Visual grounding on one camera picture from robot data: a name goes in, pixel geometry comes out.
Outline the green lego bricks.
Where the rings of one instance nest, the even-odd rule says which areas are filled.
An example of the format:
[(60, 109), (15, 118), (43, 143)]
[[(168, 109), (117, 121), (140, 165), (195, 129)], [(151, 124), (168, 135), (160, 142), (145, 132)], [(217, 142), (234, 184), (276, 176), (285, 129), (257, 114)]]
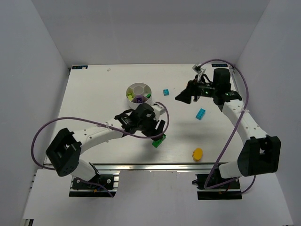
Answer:
[(162, 142), (163, 142), (165, 139), (166, 139), (166, 135), (163, 134), (162, 137), (161, 137), (161, 139), (156, 140), (156, 141), (153, 141), (153, 142), (152, 142), (152, 145), (153, 145), (155, 148), (158, 148), (158, 147), (162, 144)]

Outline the purple lego brick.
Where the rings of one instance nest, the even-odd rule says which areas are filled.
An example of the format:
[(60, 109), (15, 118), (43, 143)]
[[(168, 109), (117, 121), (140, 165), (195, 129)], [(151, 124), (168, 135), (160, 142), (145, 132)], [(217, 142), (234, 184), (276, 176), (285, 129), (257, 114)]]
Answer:
[(144, 102), (144, 97), (142, 97), (142, 96), (135, 97), (135, 102), (138, 103), (138, 104), (143, 103)]

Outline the lime green lego brick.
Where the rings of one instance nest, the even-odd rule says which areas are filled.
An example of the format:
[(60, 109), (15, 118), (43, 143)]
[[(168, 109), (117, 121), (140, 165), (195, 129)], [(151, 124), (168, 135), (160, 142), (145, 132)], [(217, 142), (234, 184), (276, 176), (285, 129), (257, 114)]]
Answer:
[(135, 96), (133, 95), (133, 93), (127, 93), (128, 100), (132, 101), (134, 99), (134, 97)]

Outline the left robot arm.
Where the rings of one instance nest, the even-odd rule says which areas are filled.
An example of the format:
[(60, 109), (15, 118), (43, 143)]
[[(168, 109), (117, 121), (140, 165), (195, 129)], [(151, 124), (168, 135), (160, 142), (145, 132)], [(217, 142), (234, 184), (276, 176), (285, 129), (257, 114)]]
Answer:
[(57, 175), (72, 175), (90, 186), (100, 183), (101, 175), (96, 167), (85, 162), (80, 156), (89, 149), (125, 136), (135, 137), (137, 131), (141, 139), (163, 140), (168, 122), (160, 119), (167, 113), (160, 103), (142, 103), (136, 109), (128, 109), (114, 116), (106, 123), (94, 122), (93, 127), (78, 131), (61, 129), (46, 150), (46, 155)]

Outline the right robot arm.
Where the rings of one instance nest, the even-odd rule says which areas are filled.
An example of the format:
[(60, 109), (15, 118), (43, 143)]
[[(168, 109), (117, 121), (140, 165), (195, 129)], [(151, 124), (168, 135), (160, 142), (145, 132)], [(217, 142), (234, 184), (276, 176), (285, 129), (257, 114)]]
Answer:
[(195, 66), (194, 70), (197, 75), (175, 99), (190, 104), (200, 97), (212, 98), (220, 111), (237, 127), (236, 131), (244, 144), (236, 161), (218, 167), (221, 177), (228, 179), (276, 172), (281, 141), (277, 136), (269, 136), (244, 109), (242, 97), (231, 89), (229, 69), (215, 68), (212, 81), (200, 66)]

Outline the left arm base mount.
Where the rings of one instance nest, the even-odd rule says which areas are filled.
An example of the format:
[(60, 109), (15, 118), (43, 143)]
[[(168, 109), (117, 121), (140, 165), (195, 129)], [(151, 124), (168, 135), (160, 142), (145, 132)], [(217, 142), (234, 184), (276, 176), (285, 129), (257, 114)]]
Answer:
[(85, 183), (72, 177), (69, 197), (113, 198), (119, 184), (119, 172), (100, 171), (100, 177), (91, 183)]

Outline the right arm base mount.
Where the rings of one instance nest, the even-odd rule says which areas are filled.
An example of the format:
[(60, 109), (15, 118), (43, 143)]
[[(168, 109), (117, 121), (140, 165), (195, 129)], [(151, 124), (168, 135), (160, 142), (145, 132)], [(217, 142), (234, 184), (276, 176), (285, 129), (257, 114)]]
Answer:
[(241, 187), (238, 180), (231, 181), (213, 174), (205, 187), (208, 174), (196, 174), (192, 184), (196, 186), (199, 201), (242, 200)]

